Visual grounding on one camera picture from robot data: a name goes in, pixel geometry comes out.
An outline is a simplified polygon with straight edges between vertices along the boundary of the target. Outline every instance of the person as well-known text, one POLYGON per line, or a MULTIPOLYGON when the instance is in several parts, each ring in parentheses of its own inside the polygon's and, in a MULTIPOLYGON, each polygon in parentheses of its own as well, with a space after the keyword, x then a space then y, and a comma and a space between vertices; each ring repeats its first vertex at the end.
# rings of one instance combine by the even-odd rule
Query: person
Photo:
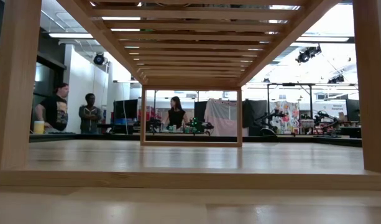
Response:
POLYGON ((45 121, 46 133, 58 133, 66 129, 68 114, 67 101, 69 86, 67 83, 60 84, 55 94, 46 98, 35 107, 35 113, 39 121, 45 121))
POLYGON ((168 111, 168 117, 165 124, 167 124, 167 127, 176 125, 178 129, 182 127, 182 121, 187 123, 188 118, 186 112, 182 109, 179 97, 174 96, 171 98, 171 109, 168 111))
POLYGON ((81 106, 78 115, 81 118, 81 134, 98 134, 98 121, 102 119, 102 112, 95 107, 95 95, 85 95, 86 105, 81 106))

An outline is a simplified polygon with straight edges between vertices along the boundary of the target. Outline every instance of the computer monitor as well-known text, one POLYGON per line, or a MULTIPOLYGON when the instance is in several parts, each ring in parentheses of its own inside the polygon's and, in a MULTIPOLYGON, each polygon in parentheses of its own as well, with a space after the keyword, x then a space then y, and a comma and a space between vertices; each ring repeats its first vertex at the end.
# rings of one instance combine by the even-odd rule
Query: computer monitor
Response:
POLYGON ((347 120, 360 122, 359 100, 346 100, 347 120))
POLYGON ((114 118, 115 119, 135 119, 137 118, 138 100, 120 100, 114 102, 114 118))

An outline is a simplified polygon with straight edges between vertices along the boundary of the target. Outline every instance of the gray hoodie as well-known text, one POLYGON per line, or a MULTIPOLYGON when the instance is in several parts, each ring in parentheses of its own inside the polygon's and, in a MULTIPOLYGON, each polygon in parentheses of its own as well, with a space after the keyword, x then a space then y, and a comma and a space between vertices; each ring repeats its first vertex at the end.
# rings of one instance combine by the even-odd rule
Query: gray hoodie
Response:
POLYGON ((102 111, 99 108, 94 106, 92 109, 88 109, 86 106, 81 106, 78 115, 81 118, 81 133, 98 133, 97 125, 99 121, 102 119, 102 111), (87 115, 96 115, 98 119, 90 120, 86 118, 87 115))

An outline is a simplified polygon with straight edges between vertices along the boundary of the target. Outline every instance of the dark hair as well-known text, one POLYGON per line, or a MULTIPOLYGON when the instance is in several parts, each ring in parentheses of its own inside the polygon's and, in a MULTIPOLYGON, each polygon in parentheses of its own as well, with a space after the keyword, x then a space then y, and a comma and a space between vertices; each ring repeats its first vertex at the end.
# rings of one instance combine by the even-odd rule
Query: dark hair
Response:
POLYGON ((171 98, 172 101, 175 102, 175 107, 178 108, 180 111, 183 111, 182 109, 182 105, 180 104, 180 99, 179 97, 177 96, 174 96, 173 98, 171 98))
POLYGON ((61 84, 57 85, 56 88, 54 89, 53 93, 57 93, 60 88, 65 88, 66 86, 68 86, 67 83, 61 83, 61 84))
POLYGON ((88 93, 87 95, 85 95, 85 100, 88 101, 91 96, 95 96, 95 94, 88 93))

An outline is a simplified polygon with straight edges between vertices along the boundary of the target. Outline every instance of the woman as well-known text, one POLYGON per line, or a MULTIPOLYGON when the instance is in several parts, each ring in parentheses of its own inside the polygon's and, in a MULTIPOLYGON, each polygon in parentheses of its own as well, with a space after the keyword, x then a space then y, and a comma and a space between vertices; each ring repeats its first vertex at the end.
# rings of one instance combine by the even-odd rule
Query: woman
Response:
POLYGON ((174 96, 171 98, 171 109, 168 111, 168 117, 165 124, 169 122, 167 127, 176 125, 177 128, 180 128, 182 126, 182 121, 186 124, 188 122, 188 118, 186 116, 186 112, 182 109, 179 97, 174 96))

